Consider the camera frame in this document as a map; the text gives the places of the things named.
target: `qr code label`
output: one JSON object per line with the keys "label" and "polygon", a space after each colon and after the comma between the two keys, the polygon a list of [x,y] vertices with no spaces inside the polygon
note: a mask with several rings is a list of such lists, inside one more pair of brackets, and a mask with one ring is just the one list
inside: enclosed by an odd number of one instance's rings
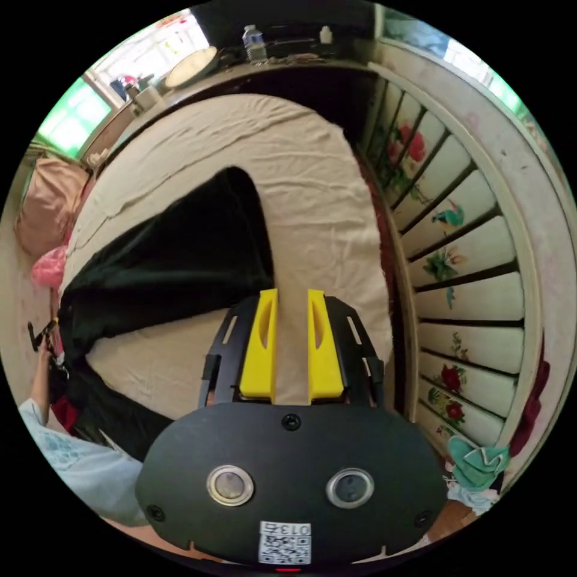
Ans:
{"label": "qr code label", "polygon": [[311,524],[260,522],[258,562],[274,565],[309,565]]}

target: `green cloth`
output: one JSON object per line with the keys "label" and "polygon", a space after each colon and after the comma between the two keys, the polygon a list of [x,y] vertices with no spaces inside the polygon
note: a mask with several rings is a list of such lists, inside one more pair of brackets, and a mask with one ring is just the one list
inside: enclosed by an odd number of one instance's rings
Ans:
{"label": "green cloth", "polygon": [[510,460],[507,447],[474,447],[457,436],[449,440],[448,450],[455,461],[455,479],[462,487],[473,491],[491,487]]}

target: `pink bag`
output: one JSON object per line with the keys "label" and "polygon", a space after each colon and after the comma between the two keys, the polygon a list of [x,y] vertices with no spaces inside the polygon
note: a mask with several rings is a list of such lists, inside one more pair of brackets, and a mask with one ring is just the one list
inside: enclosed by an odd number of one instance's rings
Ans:
{"label": "pink bag", "polygon": [[41,287],[58,290],[64,278],[67,245],[59,246],[43,257],[40,257],[32,267],[32,280]]}

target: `light blue sleeve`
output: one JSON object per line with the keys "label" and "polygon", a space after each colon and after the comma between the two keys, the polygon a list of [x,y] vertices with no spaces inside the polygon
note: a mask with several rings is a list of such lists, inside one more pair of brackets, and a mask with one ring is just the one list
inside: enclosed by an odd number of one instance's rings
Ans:
{"label": "light blue sleeve", "polygon": [[135,496],[142,463],[109,447],[47,429],[32,399],[20,406],[20,414],[46,460],[95,513],[127,527],[148,525]]}

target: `flower painting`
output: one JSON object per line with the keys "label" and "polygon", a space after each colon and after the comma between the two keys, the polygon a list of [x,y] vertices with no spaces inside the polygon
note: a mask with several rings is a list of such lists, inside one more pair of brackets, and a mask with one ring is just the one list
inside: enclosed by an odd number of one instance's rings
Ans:
{"label": "flower painting", "polygon": [[465,423],[463,405],[437,387],[432,386],[429,389],[427,400],[450,425],[456,427]]}
{"label": "flower painting", "polygon": [[447,444],[448,440],[451,437],[455,436],[455,432],[453,431],[453,429],[450,429],[449,427],[447,427],[447,425],[440,425],[439,427],[437,427],[435,432],[439,437],[441,437],[441,439],[443,439],[445,444]]}
{"label": "flower painting", "polygon": [[[412,127],[407,122],[394,126],[386,148],[387,163],[383,171],[389,172],[394,168],[388,184],[394,198],[398,198],[407,191],[419,165],[427,156],[423,135],[417,130],[411,138],[411,133]],[[399,162],[405,148],[406,153],[402,157],[402,162]],[[417,184],[411,187],[409,195],[413,200],[423,205],[430,202],[430,199],[421,192]]]}
{"label": "flower painting", "polygon": [[459,274],[454,265],[466,262],[467,258],[457,252],[456,246],[450,249],[443,247],[427,257],[427,264],[423,266],[423,270],[437,282],[444,282]]}
{"label": "flower painting", "polygon": [[458,359],[461,359],[462,361],[469,360],[469,349],[463,348],[463,342],[458,332],[453,332],[453,343],[451,344],[451,350],[453,351],[453,355]]}
{"label": "flower painting", "polygon": [[441,373],[433,377],[433,382],[458,395],[461,393],[461,387],[467,384],[466,371],[457,365],[448,367],[444,364]]}

